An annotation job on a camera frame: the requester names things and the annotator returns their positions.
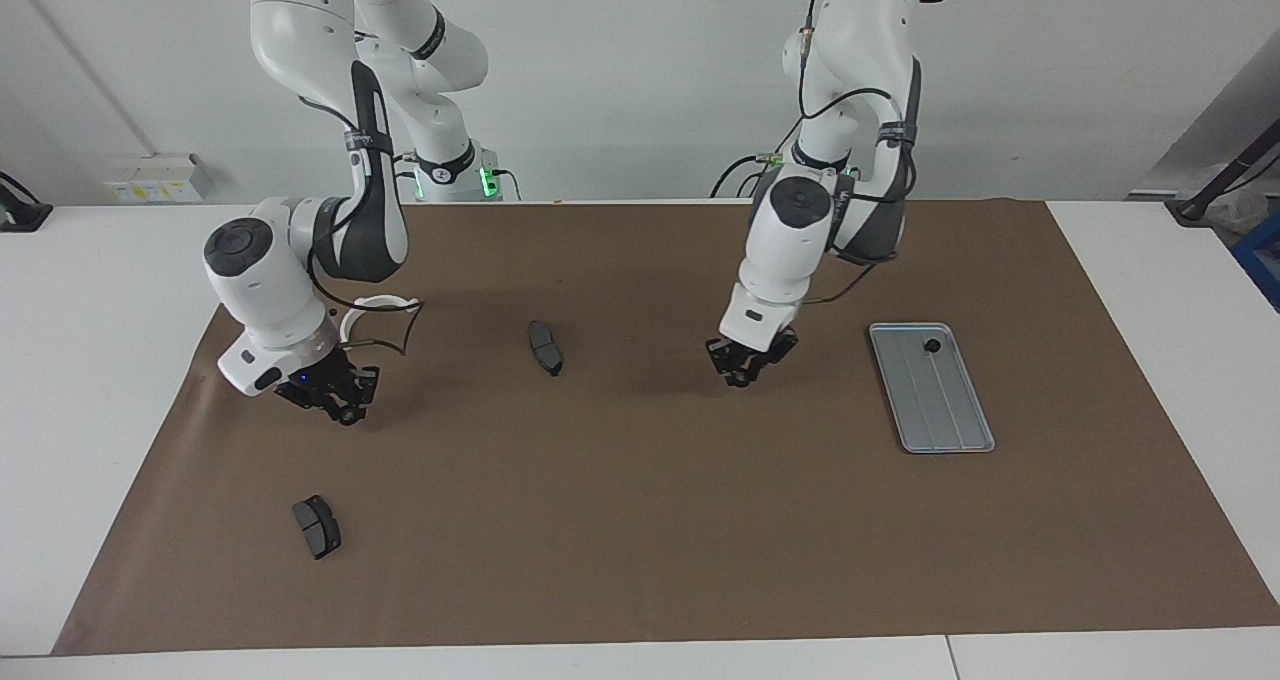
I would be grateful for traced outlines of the black table clamp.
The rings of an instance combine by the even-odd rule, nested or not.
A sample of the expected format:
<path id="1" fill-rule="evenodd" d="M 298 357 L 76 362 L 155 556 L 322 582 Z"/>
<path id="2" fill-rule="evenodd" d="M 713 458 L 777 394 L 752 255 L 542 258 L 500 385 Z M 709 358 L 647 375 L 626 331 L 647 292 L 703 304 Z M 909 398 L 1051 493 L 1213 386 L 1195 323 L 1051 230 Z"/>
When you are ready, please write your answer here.
<path id="1" fill-rule="evenodd" d="M 33 233 L 47 220 L 54 206 L 45 204 L 26 184 L 0 172 L 0 233 Z"/>

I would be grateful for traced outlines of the black stand pole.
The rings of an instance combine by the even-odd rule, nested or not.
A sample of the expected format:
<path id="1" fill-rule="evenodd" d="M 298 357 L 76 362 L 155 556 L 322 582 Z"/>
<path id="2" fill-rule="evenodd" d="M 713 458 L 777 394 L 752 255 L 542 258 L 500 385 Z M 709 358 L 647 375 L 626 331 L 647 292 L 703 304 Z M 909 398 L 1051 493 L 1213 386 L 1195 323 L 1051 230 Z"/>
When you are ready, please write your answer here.
<path id="1" fill-rule="evenodd" d="M 1190 197 L 1179 200 L 1174 197 L 1164 204 L 1172 219 L 1179 225 L 1188 228 L 1206 228 L 1210 225 L 1204 215 L 1210 205 L 1228 193 L 1236 184 L 1245 184 L 1242 178 L 1253 169 L 1265 156 L 1275 150 L 1280 143 L 1280 118 L 1272 123 L 1248 146 L 1239 152 L 1221 172 L 1213 175 L 1207 183 L 1192 193 Z"/>

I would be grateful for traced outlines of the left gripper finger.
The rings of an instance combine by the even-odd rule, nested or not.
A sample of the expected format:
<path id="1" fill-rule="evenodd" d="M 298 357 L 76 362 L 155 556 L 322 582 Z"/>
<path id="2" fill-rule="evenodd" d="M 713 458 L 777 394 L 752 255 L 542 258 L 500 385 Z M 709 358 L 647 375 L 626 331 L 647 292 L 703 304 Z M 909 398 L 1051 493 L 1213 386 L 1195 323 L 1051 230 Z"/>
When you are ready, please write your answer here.
<path id="1" fill-rule="evenodd" d="M 753 351 L 745 365 L 746 382 L 755 382 L 764 368 L 780 364 L 797 343 L 799 338 L 795 330 L 782 330 L 773 338 L 768 350 Z"/>
<path id="2" fill-rule="evenodd" d="M 735 369 L 745 370 L 748 347 L 726 338 L 712 338 L 707 342 L 707 352 L 717 374 L 727 383 Z"/>

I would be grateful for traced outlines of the blue crate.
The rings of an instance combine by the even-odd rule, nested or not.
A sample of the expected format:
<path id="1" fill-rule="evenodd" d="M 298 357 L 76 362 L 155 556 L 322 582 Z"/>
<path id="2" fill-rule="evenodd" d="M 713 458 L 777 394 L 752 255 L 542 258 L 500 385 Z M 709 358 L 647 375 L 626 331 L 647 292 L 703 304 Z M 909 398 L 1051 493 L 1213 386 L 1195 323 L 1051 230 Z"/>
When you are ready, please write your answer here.
<path id="1" fill-rule="evenodd" d="M 1236 241 L 1230 247 L 1230 255 L 1280 314 L 1280 210 Z"/>

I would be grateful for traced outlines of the silver metal tray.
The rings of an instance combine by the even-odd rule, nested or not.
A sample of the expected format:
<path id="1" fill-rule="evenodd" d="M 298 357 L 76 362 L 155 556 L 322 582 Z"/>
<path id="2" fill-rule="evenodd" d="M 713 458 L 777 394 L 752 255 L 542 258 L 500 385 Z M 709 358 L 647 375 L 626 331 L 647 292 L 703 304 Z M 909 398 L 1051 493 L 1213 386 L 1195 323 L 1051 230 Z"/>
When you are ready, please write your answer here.
<path id="1" fill-rule="evenodd" d="M 874 323 L 868 336 L 899 442 L 908 453 L 995 449 L 995 437 L 950 325 Z M 929 338 L 942 341 L 938 353 L 923 350 Z"/>

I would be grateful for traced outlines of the white curved plastic bracket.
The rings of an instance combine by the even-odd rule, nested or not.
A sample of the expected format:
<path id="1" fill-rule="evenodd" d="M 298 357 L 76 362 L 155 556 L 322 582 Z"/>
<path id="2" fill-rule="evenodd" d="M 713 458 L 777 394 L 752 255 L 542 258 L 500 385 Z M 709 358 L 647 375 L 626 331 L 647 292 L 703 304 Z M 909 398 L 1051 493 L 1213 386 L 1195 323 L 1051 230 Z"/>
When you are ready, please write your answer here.
<path id="1" fill-rule="evenodd" d="M 356 323 L 365 315 L 403 312 L 408 314 L 411 320 L 415 320 L 421 309 L 422 304 L 420 300 L 404 298 L 397 295 L 375 295 L 357 298 L 347 307 L 346 314 L 339 321 L 339 339 L 343 344 L 349 344 Z"/>

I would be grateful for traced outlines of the brown table mat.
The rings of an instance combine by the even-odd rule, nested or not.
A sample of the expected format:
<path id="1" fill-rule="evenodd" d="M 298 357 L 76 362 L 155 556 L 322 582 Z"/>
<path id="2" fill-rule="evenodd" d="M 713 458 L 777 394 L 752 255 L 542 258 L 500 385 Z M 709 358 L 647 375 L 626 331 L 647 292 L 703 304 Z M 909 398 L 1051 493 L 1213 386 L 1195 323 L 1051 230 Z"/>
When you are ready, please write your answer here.
<path id="1" fill-rule="evenodd" d="M 897 259 L 731 389 L 704 344 L 748 215 L 408 209 L 390 291 L 426 312 L 355 355 L 352 428 L 233 391 L 216 312 L 55 653 L 1280 625 L 1043 204 L 910 202 Z M 874 323 L 952 328 L 992 452 L 901 447 Z"/>

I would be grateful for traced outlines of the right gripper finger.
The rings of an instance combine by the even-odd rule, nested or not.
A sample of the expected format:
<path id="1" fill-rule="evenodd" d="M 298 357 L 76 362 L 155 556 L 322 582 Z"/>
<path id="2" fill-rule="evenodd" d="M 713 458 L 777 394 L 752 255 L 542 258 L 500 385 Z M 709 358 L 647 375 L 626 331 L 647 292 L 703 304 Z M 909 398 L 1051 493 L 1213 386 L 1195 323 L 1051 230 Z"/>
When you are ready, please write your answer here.
<path id="1" fill-rule="evenodd" d="M 278 383 L 275 385 L 275 394 L 301 409 L 320 409 L 326 414 L 333 405 L 332 398 L 326 392 L 310 384 L 300 384 L 293 380 Z"/>
<path id="2" fill-rule="evenodd" d="M 330 397 L 334 409 L 330 411 L 330 419 L 337 423 L 342 409 L 360 407 L 364 409 L 364 417 L 358 423 L 365 420 L 369 407 L 375 400 L 380 374 L 381 369 L 378 366 L 349 366 L 337 380 L 332 382 Z"/>

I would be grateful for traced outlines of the white power strip box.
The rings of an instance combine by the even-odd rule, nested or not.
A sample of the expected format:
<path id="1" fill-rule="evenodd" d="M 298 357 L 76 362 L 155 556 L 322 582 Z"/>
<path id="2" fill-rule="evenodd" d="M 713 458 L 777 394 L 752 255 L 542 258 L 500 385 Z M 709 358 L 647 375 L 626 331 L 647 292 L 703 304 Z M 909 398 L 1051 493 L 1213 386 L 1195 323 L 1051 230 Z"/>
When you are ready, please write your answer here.
<path id="1" fill-rule="evenodd" d="M 212 188 L 195 152 L 110 156 L 100 183 L 118 204 L 202 204 Z"/>

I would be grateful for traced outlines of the dark grey brake pad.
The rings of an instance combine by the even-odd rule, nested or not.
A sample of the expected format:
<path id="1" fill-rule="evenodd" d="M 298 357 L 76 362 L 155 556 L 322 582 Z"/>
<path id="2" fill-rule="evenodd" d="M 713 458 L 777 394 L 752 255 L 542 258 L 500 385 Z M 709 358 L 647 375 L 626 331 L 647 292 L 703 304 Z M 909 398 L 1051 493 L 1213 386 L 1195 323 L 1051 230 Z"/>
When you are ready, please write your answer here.
<path id="1" fill-rule="evenodd" d="M 559 376 L 564 366 L 564 356 L 556 342 L 553 330 L 541 321 L 527 325 L 527 336 L 532 357 L 550 376 Z"/>
<path id="2" fill-rule="evenodd" d="M 340 528 L 329 503 L 320 496 L 311 496 L 291 508 L 314 560 L 324 560 L 340 548 Z"/>

